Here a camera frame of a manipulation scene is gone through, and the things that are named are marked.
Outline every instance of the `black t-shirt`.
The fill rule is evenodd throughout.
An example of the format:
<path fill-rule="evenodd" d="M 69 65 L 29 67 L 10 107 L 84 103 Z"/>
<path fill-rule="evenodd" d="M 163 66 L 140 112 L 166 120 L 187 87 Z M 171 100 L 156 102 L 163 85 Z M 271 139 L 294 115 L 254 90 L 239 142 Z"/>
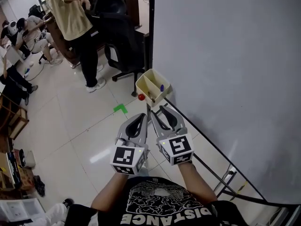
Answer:
<path fill-rule="evenodd" d="M 8 26 L 7 26 L 7 27 L 5 27 L 5 28 L 2 29 L 0 39 L 3 39 L 5 36 L 7 36 L 10 39 L 10 41 L 13 43 L 13 45 L 15 45 L 16 41 L 17 41 L 17 35 L 18 35 L 18 33 L 16 33 L 15 35 L 11 36 L 9 34 Z"/>
<path fill-rule="evenodd" d="M 203 206 L 185 188 L 164 178 L 129 179 L 123 192 L 109 213 L 72 205 L 65 226 L 88 226 L 92 222 L 100 226 L 247 225 L 235 204 L 216 201 Z"/>

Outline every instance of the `black office chair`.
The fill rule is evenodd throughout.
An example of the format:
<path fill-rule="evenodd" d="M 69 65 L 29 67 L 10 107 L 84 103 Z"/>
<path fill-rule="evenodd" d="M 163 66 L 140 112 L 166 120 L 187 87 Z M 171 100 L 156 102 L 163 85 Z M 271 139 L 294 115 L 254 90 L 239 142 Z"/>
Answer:
<path fill-rule="evenodd" d="M 144 73 L 143 33 L 137 32 L 131 18 L 126 15 L 126 5 L 123 0 L 91 0 L 91 8 L 86 11 L 94 27 L 99 31 L 105 41 L 105 55 L 109 66 L 117 68 L 120 74 L 112 77 L 118 78 L 134 74 L 134 91 L 137 96 L 136 81 L 139 73 Z M 115 50 L 117 60 L 112 58 L 111 51 Z"/>
<path fill-rule="evenodd" d="M 30 17 L 30 16 L 36 16 L 36 17 L 39 17 L 40 19 L 43 19 L 43 17 L 45 16 L 45 14 L 46 14 L 45 11 L 41 11 L 41 6 L 33 5 L 29 9 L 28 17 Z"/>
<path fill-rule="evenodd" d="M 37 6 L 37 5 L 33 5 L 30 9 L 29 9 L 29 14 L 28 17 L 30 16 L 36 16 L 39 17 L 40 19 L 43 19 L 43 17 L 45 16 L 45 11 L 41 11 L 41 6 Z M 42 26 L 40 27 L 40 30 L 43 31 L 44 29 L 47 30 L 47 26 Z M 39 59 L 39 64 L 41 64 L 41 60 L 47 60 L 47 58 L 45 57 L 45 55 L 43 54 L 40 59 Z"/>

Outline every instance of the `whiteboard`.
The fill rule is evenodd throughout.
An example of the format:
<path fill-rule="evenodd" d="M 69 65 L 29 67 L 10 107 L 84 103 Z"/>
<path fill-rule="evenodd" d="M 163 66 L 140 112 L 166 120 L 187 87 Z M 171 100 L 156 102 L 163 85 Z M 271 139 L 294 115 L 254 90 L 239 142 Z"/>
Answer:
<path fill-rule="evenodd" d="M 269 202 L 301 203 L 301 0 L 155 0 L 153 68 Z"/>
<path fill-rule="evenodd" d="M 9 21 L 28 18 L 29 9 L 33 5 L 40 5 L 39 0 L 3 0 L 3 12 Z"/>

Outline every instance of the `person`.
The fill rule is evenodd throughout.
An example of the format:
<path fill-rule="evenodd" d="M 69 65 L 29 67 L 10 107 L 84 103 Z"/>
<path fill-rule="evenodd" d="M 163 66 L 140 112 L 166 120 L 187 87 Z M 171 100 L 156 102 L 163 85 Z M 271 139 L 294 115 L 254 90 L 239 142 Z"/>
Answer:
<path fill-rule="evenodd" d="M 3 223 L 4 226 L 19 225 L 19 226 L 64 226 L 67 211 L 74 204 L 71 198 L 65 199 L 63 203 L 55 204 L 50 210 L 45 213 L 45 216 L 35 219 L 32 223 Z"/>
<path fill-rule="evenodd" d="M 81 68 L 86 79 L 88 92 L 102 88 L 106 81 L 96 79 L 96 74 L 103 66 L 97 69 L 98 55 L 90 29 L 92 24 L 86 17 L 82 4 L 90 9 L 89 0 L 46 0 L 56 23 L 64 38 L 70 41 L 75 53 L 79 55 Z"/>
<path fill-rule="evenodd" d="M 28 105 L 29 94 L 38 89 L 37 85 L 30 84 L 22 77 L 17 69 L 6 58 L 6 50 L 0 46 L 0 81 L 2 84 L 9 86 L 10 90 L 15 93 L 18 98 L 25 100 L 25 105 Z M 17 84 L 22 85 L 27 91 L 22 90 Z"/>
<path fill-rule="evenodd" d="M 18 35 L 18 30 L 16 28 L 16 22 L 11 21 L 9 22 L 8 20 L 5 20 L 2 24 L 2 32 L 1 32 L 1 37 L 0 37 L 0 46 L 2 45 L 3 39 L 8 37 L 8 39 L 11 41 L 12 45 L 16 45 L 17 42 L 17 35 Z M 24 59 L 26 59 L 30 55 L 30 51 L 27 48 L 25 43 L 22 43 L 20 49 L 19 49 L 23 54 L 24 54 Z"/>
<path fill-rule="evenodd" d="M 128 175 L 116 173 L 91 208 L 70 207 L 65 226 L 247 226 L 235 204 L 217 201 L 191 161 L 178 167 L 187 189 L 164 178 L 128 179 Z"/>
<path fill-rule="evenodd" d="M 42 51 L 51 66 L 59 65 L 63 59 L 53 59 L 48 44 L 50 43 L 56 49 L 58 55 L 60 55 L 59 49 L 50 33 L 40 31 L 39 28 L 43 25 L 43 20 L 36 16 L 30 16 L 27 19 L 20 18 L 17 22 L 18 36 L 16 49 L 19 49 L 25 42 L 32 53 L 35 54 Z"/>

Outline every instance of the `white shirt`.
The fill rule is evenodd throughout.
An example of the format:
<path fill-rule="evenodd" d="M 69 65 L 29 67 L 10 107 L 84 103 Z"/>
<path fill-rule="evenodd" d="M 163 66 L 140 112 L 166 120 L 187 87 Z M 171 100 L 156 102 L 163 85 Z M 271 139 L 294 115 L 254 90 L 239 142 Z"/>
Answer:
<path fill-rule="evenodd" d="M 3 75 L 3 70 L 4 70 L 4 63 L 3 63 L 3 58 L 6 55 L 6 50 L 0 46 L 0 76 Z M 7 59 L 6 60 L 6 69 L 9 69 L 11 66 L 11 62 Z"/>

